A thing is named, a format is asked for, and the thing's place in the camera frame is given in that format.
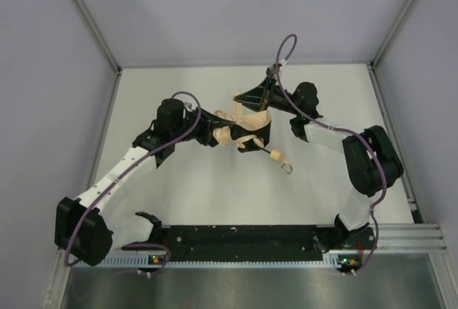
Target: gray wall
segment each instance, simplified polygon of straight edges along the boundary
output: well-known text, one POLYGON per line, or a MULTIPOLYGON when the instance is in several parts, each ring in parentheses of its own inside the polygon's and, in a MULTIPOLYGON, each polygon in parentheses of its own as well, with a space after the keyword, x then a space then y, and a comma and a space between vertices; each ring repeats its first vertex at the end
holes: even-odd
POLYGON ((122 66, 371 61, 405 0, 85 0, 122 66))
POLYGON ((71 0, 1 0, 0 67, 0 308, 38 308, 114 74, 71 0))
POLYGON ((458 0, 420 0, 378 73, 427 219, 458 266, 458 0))

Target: wire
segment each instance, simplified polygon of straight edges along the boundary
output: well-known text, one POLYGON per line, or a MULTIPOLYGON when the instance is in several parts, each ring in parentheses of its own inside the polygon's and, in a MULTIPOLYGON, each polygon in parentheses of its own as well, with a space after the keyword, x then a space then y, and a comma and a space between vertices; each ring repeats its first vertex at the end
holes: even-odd
POLYGON ((384 200, 384 198, 386 197, 386 191, 388 189, 388 185, 386 183, 386 176, 385 176, 385 172, 384 172, 384 169, 383 167, 381 166, 381 163, 379 161, 379 159, 377 158, 375 152, 372 150, 371 146, 369 145, 369 143, 360 135, 358 134, 357 132, 354 132, 353 130, 350 130, 350 129, 346 129, 346 128, 340 128, 340 127, 331 127, 327 124, 324 124, 323 122, 320 122, 318 121, 317 119, 314 119, 313 117, 309 116, 308 114, 306 114, 305 112, 303 112, 296 104, 294 104, 293 100, 288 96, 288 94, 286 93, 286 90, 284 89, 282 83, 281 83, 281 80, 280 80, 280 55, 281 55, 281 52, 283 50, 283 47, 285 46, 285 43, 290 39, 290 38, 294 38, 294 42, 293 42, 293 46, 291 47, 290 51, 288 52, 288 55, 286 56, 286 58, 284 59, 284 62, 285 63, 286 61, 288 61, 289 57, 292 55, 294 49, 296 48, 296 44, 297 44, 297 41, 298 41, 298 37, 296 34, 289 34, 287 37, 285 37, 285 39, 281 42, 279 48, 278 48, 278 51, 277 51, 277 56, 276 56, 276 62, 275 62, 275 73, 276 73, 276 77, 277 77, 277 82, 278 82, 278 86, 280 87, 280 90, 281 90, 281 93, 283 93, 283 96, 286 98, 286 100, 289 102, 289 104, 301 115, 303 115, 306 119, 308 119, 309 121, 323 127, 323 128, 326 128, 326 129, 332 129, 336 132, 343 132, 343 133, 346 133, 346 134, 350 134, 350 135, 353 135, 355 136, 359 141, 360 143, 363 144, 363 146, 367 149, 367 151, 369 152, 369 154, 371 155, 372 157, 372 160, 374 161, 376 167, 377 167, 377 170, 379 171, 380 173, 380 177, 381 177, 381 195, 380 197, 378 198, 378 200, 376 200, 375 202, 373 202, 369 208, 369 213, 370 213, 370 216, 372 218, 372 220, 374 221, 374 224, 375 224, 375 237, 374 237, 374 245, 372 246, 371 248, 371 251, 369 252, 368 256, 367 256, 367 259, 366 261, 363 263, 363 265, 354 273, 355 275, 360 273, 364 268, 366 268, 367 264, 369 263, 369 261, 372 259, 372 255, 374 255, 374 252, 375 252, 375 249, 377 248, 377 242, 379 241, 379 224, 374 216, 374 208, 380 204, 380 202, 382 200, 384 200))
MULTIPOLYGON (((151 272, 150 274, 154 274, 154 275, 158 274, 161 270, 164 269, 166 264, 169 263, 170 257, 172 256, 172 254, 170 253, 170 250, 167 247, 165 247, 164 245, 158 245, 156 243, 131 243, 129 245, 125 245, 124 247, 151 247, 151 248, 160 248, 161 250, 164 250, 166 253, 165 261, 161 265, 160 268, 153 269, 154 271, 151 272)), ((102 280, 99 284, 94 286, 91 291, 89 291, 88 293, 85 293, 84 295, 80 295, 77 292, 76 284, 74 281, 72 281, 72 295, 74 299, 77 301, 86 300, 87 298, 94 295, 96 292, 100 291, 101 288, 110 284, 115 278, 119 277, 120 275, 125 275, 127 273, 137 273, 137 271, 129 269, 129 270, 122 270, 122 271, 116 272, 114 275, 111 275, 110 277, 108 277, 108 279, 102 280)))
POLYGON ((78 235, 79 230, 81 229, 82 223, 83 223, 84 219, 86 218, 86 216, 91 212, 91 210, 95 208, 97 203, 100 202, 100 200, 105 195, 107 195, 107 193, 117 184, 117 181, 121 180, 126 175, 128 175, 129 172, 131 172, 134 168, 136 168, 136 166, 138 166, 141 162, 145 161, 148 157, 151 157, 151 156, 155 155, 156 153, 160 152, 161 150, 171 146, 172 144, 178 143, 179 141, 181 141, 182 139, 187 137, 197 127, 197 125, 199 123, 199 120, 200 120, 200 116, 202 115, 202 107, 200 106, 199 100, 197 99, 197 97, 194 94, 191 94, 191 93, 186 92, 186 91, 176 92, 176 93, 174 93, 172 95, 172 98, 175 98, 179 94, 186 94, 187 96, 189 96, 189 97, 194 99, 194 101, 195 101, 195 103, 197 105, 197 108, 198 108, 198 116, 195 119, 195 122, 193 123, 191 128, 189 128, 186 132, 184 132, 182 135, 180 135, 176 139, 173 139, 173 140, 163 144, 162 146, 153 149, 152 151, 148 152, 148 154, 146 154, 145 156, 139 158, 136 162, 131 164, 123 173, 121 173, 121 175, 116 179, 116 181, 114 181, 110 185, 108 185, 108 187, 105 190, 102 191, 102 193, 94 200, 94 202, 92 202, 90 204, 90 206, 87 207, 86 211, 83 212, 83 215, 80 217, 77 225, 75 226, 75 228, 73 230, 73 233, 70 236, 69 243, 67 244, 67 249, 65 250, 65 256, 64 256, 64 264, 65 264, 65 266, 71 267, 71 266, 73 266, 73 265, 75 265, 75 264, 77 264, 79 262, 79 259, 77 259, 74 262, 70 263, 69 262, 69 258, 70 258, 70 252, 72 251, 72 247, 73 247, 74 241, 77 238, 77 235, 78 235))

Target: metal frame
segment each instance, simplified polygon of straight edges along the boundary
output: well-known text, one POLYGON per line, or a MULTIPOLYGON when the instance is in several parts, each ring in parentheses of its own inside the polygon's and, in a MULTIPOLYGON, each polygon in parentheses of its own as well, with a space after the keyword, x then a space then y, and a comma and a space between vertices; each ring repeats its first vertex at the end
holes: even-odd
MULTIPOLYGON (((108 43, 105 41, 102 33, 100 32, 97 24, 94 21, 93 16, 91 15, 87 5, 85 4, 84 0, 73 0, 75 5, 77 6, 78 11, 81 14, 82 20, 87 25, 87 28, 90 34, 94 37, 97 45, 101 49, 102 53, 105 55, 109 65, 113 68, 113 70, 117 74, 117 80, 114 83, 114 88, 112 90, 112 96, 109 101, 109 106, 107 108, 107 115, 105 117, 103 126, 101 128, 101 132, 99 135, 99 143, 97 145, 96 157, 94 159, 94 163, 91 166, 90 174, 87 177, 87 186, 90 186, 94 182, 94 178, 96 175, 97 165, 99 163, 100 155, 102 153, 102 146, 103 142, 107 133, 109 119, 111 117, 113 105, 115 102, 115 97, 117 93, 117 87, 120 82, 120 74, 121 74, 121 67, 117 63, 113 53, 111 52, 108 43)), ((386 125, 387 133, 389 134, 390 138, 394 142, 394 146, 399 153, 401 160, 404 162, 405 158, 403 153, 403 148, 400 143, 399 138, 396 134, 396 129, 393 126, 392 115, 389 112, 389 108, 385 102, 385 95, 382 83, 379 81, 376 75, 376 68, 380 65, 381 61, 383 60, 384 56, 386 55, 389 47, 392 45, 393 41, 396 39, 399 31, 404 25, 404 22, 409 17, 412 8, 418 2, 418 0, 406 0, 402 10, 399 12, 395 22, 393 23, 389 33, 386 35, 385 39, 383 40, 379 50, 377 51, 376 55, 374 56, 374 60, 368 65, 369 75, 371 77, 371 81, 374 87, 374 91, 376 94, 376 98, 379 102, 379 107, 384 118, 384 122, 386 125)), ((406 172, 404 177, 402 178, 404 186, 406 188, 406 193, 409 198, 410 205, 418 205, 419 211, 422 211, 422 206, 420 202, 417 202, 414 198, 414 186, 412 184, 411 176, 406 172)), ((432 270, 434 271, 434 275, 437 279, 438 288, 442 294, 444 304, 446 308, 456 308, 458 309, 458 281, 454 272, 454 267, 450 256, 447 252, 447 246, 443 239, 442 232, 438 225, 435 224, 413 224, 413 225, 380 225, 380 239, 378 244, 378 249, 376 250, 376 254, 382 253, 391 253, 391 254, 429 254, 432 270)), ((136 260, 143 260, 144 256, 138 256, 140 254, 136 254, 136 256, 132 255, 132 252, 121 253, 123 257, 127 257, 127 254, 130 255, 129 266, 137 267, 141 266, 143 261, 136 261, 136 260)), ((331 250, 326 257, 326 263, 333 264, 334 258, 337 254, 343 254, 342 250, 331 250)), ((49 285, 47 289, 44 291, 44 302, 43 308, 60 308, 63 297, 64 291, 67 285, 68 277, 69 277, 69 268, 64 267, 63 265, 63 251, 58 251, 56 255, 56 259, 54 261, 54 266, 52 269, 52 276, 49 280, 49 285)), ((118 258, 119 254, 116 255, 109 255, 109 257, 118 258)), ((198 264, 183 264, 176 265, 171 263, 169 267, 176 267, 176 268, 195 268, 195 267, 217 267, 218 265, 211 264, 211 265, 198 265, 198 264)), ((305 266, 312 266, 312 267, 321 267, 322 264, 317 265, 293 265, 293 267, 305 267, 305 266)), ((256 265, 252 264, 249 267, 278 267, 275 264, 272 265, 256 265)))

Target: gray panel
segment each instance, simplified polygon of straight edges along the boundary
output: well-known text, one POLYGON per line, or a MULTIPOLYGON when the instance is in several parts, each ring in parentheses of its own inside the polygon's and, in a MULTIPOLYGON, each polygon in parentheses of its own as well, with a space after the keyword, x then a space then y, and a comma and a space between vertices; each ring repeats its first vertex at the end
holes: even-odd
POLYGON ((458 263, 458 3, 419 0, 377 73, 423 216, 458 263))
POLYGON ((272 62, 295 32, 298 62, 370 61, 406 0, 85 0, 117 61, 272 62))
POLYGON ((147 279, 135 271, 73 269, 63 308, 416 308, 442 300, 427 257, 380 256, 358 277, 335 270, 166 270, 147 279), (75 300, 97 285, 86 300, 75 300))
POLYGON ((114 74, 71 0, 0 1, 0 308, 38 308, 114 74))

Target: purple cable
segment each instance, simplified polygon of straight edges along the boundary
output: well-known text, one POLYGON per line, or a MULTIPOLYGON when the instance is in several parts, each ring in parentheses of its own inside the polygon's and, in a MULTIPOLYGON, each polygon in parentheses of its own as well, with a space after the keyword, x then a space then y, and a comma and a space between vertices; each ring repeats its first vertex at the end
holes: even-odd
MULTIPOLYGON (((164 245, 158 245, 156 243, 131 243, 129 245, 125 245, 124 247, 152 247, 152 248, 160 248, 161 250, 164 250, 165 251, 165 261, 164 263, 161 265, 160 268, 156 268, 153 272, 151 272, 153 275, 156 275, 158 274, 161 270, 164 269, 164 267, 166 266, 166 264, 169 263, 170 261, 170 257, 172 256, 172 254, 170 253, 170 250, 165 247, 164 245)), ((72 295, 73 297, 75 298, 75 300, 77 301, 81 301, 81 300, 86 300, 87 298, 89 298, 90 296, 94 295, 94 293, 96 293, 97 291, 99 291, 101 288, 103 288, 104 286, 106 286, 107 284, 109 284, 110 282, 112 282, 115 278, 117 278, 118 276, 120 275, 124 275, 124 274, 127 274, 127 273, 136 273, 137 271, 136 270, 122 270, 122 271, 119 271, 119 272, 116 272, 114 275, 108 277, 108 279, 106 280, 103 280, 102 282, 100 282, 98 285, 96 285, 92 291, 89 291, 88 293, 85 293, 84 295, 79 295, 77 293, 77 290, 76 290, 76 285, 74 282, 72 282, 72 295)))
MULTIPOLYGON (((197 118, 195 119, 195 122, 193 123, 193 125, 191 126, 191 128, 189 128, 186 132, 184 132, 182 135, 180 135, 179 137, 177 137, 176 139, 173 139, 169 142, 167 142, 166 144, 163 144, 162 146, 156 148, 156 149, 153 149, 152 151, 150 151, 148 154, 146 154, 145 156, 139 158, 136 162, 134 162, 133 164, 131 164, 123 173, 121 173, 121 175, 117 178, 117 180, 121 180, 122 178, 124 178, 127 174, 129 174, 130 171, 132 171, 134 168, 136 168, 136 166, 138 166, 138 164, 140 164, 141 162, 143 162, 144 160, 146 160, 148 157, 151 157, 153 156, 154 154, 156 154, 157 152, 160 152, 161 150, 163 150, 164 148, 167 148, 169 146, 171 146, 172 144, 175 144, 175 143, 178 143, 179 141, 181 141, 182 139, 184 139, 185 137, 187 137, 193 130, 194 128, 197 127, 198 123, 199 123, 199 120, 200 120, 200 116, 202 114, 202 108, 200 106, 200 102, 199 100, 197 99, 197 97, 194 95, 194 94, 191 94, 189 92, 186 92, 186 91, 179 91, 179 92, 176 92, 175 94, 172 95, 172 98, 175 98, 177 95, 179 94, 186 94, 188 95, 189 97, 192 97, 194 100, 195 100, 195 103, 198 107, 198 116, 197 118)), ((116 185, 116 182, 112 182, 110 185, 108 185, 108 187, 102 191, 102 193, 94 200, 94 202, 92 202, 90 204, 89 207, 87 207, 86 211, 84 211, 83 215, 80 217, 77 225, 75 226, 74 230, 73 230, 73 233, 72 235, 70 236, 70 240, 69 240, 69 243, 67 245, 67 249, 65 250, 65 257, 64 257, 64 264, 65 266, 68 266, 68 267, 71 267, 73 265, 75 265, 76 263, 79 262, 79 259, 78 260, 75 260, 73 263, 70 263, 69 262, 69 258, 70 258, 70 252, 72 251, 72 247, 73 247, 73 244, 74 244, 74 241, 78 235, 78 232, 79 230, 81 229, 81 226, 82 226, 82 223, 84 221, 84 219, 86 218, 86 216, 91 212, 92 209, 95 208, 95 206, 97 205, 98 202, 100 202, 100 200, 116 185)))
POLYGON ((277 51, 277 56, 276 56, 276 61, 275 61, 275 72, 276 72, 276 76, 277 76, 277 82, 278 82, 278 86, 280 87, 280 90, 281 92, 283 93, 283 96, 285 96, 286 100, 288 100, 289 104, 291 104, 291 106, 301 115, 303 115, 306 119, 308 119, 309 121, 323 127, 323 128, 326 128, 326 129, 331 129, 331 130, 334 130, 335 132, 344 132, 344 133, 347 133, 347 134, 350 134, 350 135, 353 135, 355 136, 362 144, 363 146, 367 149, 367 151, 369 152, 369 154, 371 155, 372 157, 372 160, 374 161, 376 167, 377 167, 377 170, 379 171, 380 173, 380 177, 381 177, 381 195, 380 195, 380 198, 378 200, 376 200, 374 203, 371 204, 370 206, 370 215, 372 217, 372 220, 374 221, 374 225, 375 225, 375 231, 376 231, 376 234, 375 234, 375 237, 374 237, 374 245, 373 247, 371 248, 371 251, 369 252, 368 256, 367 256, 367 259, 366 261, 363 263, 363 265, 357 270, 355 271, 355 275, 360 273, 364 268, 366 268, 367 264, 369 263, 370 259, 372 259, 372 255, 374 255, 374 252, 375 252, 375 249, 377 248, 377 242, 379 241, 379 224, 374 216, 374 208, 380 204, 380 202, 382 200, 384 200, 384 198, 386 197, 386 191, 388 189, 388 185, 386 183, 386 176, 385 176, 385 172, 384 172, 384 169, 383 167, 381 166, 381 163, 379 161, 379 159, 377 158, 375 152, 372 150, 371 146, 369 145, 369 143, 367 143, 367 141, 360 135, 358 134, 357 132, 354 132, 353 130, 350 130, 350 129, 346 129, 346 128, 339 128, 339 127, 331 127, 323 122, 320 122, 316 119, 314 119, 313 117, 307 115, 305 112, 303 112, 301 109, 299 109, 299 107, 294 104, 293 100, 288 96, 288 94, 286 93, 286 90, 283 88, 283 85, 281 84, 281 80, 280 80, 280 72, 279 72, 279 69, 280 67, 278 66, 280 64, 280 54, 281 54, 281 51, 283 50, 283 47, 285 45, 285 43, 291 38, 293 37, 294 38, 294 43, 293 43, 293 46, 291 47, 291 50, 289 51, 288 55, 286 56, 285 60, 287 61, 289 59, 289 57, 291 56, 291 54, 293 53, 294 49, 296 48, 296 44, 297 44, 297 41, 298 41, 298 37, 296 34, 289 34, 287 37, 285 37, 285 39, 281 42, 280 44, 280 47, 278 48, 278 51, 277 51))

